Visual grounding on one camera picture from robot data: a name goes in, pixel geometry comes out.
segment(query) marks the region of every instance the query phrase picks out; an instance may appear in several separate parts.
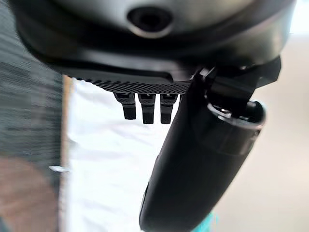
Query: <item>white cloth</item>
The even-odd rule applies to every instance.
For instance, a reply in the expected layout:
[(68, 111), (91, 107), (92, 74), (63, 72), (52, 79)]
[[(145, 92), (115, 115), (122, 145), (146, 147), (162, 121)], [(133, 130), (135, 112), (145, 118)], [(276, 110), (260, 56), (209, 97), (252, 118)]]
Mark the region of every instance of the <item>white cloth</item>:
[[(74, 81), (69, 104), (68, 232), (139, 232), (142, 197), (170, 125), (125, 120), (111, 92)], [(178, 108), (174, 106), (173, 116)]]

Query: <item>black plastic mount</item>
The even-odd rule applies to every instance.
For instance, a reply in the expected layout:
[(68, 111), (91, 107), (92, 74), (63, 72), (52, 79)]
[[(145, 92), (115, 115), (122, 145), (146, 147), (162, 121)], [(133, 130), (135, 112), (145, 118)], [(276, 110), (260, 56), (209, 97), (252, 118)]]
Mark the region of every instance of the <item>black plastic mount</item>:
[[(281, 59), (255, 67), (213, 67), (199, 69), (193, 79), (205, 89), (204, 97), (218, 110), (230, 112), (235, 118), (247, 112), (248, 102), (256, 88), (275, 82), (281, 70)], [(135, 94), (114, 93), (124, 109), (125, 119), (136, 119)], [(144, 124), (154, 123), (155, 94), (138, 94)], [(178, 94), (160, 94), (161, 123), (171, 123)]]

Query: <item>white wall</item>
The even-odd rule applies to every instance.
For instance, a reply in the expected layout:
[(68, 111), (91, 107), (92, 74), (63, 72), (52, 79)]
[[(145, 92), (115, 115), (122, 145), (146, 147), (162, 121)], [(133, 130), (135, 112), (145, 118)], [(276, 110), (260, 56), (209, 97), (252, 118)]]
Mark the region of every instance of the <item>white wall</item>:
[(254, 95), (267, 124), (214, 210), (216, 232), (309, 232), (309, 36), (291, 35), (282, 65)]

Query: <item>grip handle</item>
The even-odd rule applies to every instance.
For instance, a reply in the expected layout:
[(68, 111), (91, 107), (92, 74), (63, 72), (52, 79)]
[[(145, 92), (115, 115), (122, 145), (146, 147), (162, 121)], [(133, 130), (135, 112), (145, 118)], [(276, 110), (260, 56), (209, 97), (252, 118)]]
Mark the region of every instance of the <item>grip handle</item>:
[(241, 118), (213, 107), (195, 84), (154, 165), (140, 212), (145, 232), (191, 232), (211, 212), (247, 158), (265, 122), (249, 102)]

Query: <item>round hole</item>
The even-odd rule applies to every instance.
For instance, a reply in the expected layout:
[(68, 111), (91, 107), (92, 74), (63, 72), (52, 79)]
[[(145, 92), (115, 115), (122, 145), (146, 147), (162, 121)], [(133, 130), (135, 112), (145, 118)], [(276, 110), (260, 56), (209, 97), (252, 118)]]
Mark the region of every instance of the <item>round hole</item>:
[(127, 15), (129, 29), (141, 37), (159, 38), (170, 32), (172, 16), (157, 7), (140, 7)]

